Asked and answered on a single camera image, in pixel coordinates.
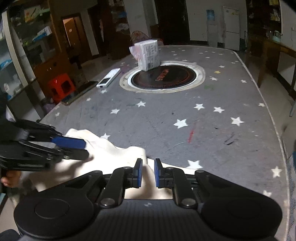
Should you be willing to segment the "person's left hand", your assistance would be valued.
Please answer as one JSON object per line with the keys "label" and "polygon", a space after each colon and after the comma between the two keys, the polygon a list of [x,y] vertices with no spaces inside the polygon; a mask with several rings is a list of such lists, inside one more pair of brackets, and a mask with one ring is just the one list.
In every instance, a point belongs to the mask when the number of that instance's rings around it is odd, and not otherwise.
{"label": "person's left hand", "polygon": [[19,185],[21,174],[21,171],[7,171],[1,178],[1,183],[6,187],[15,188]]}

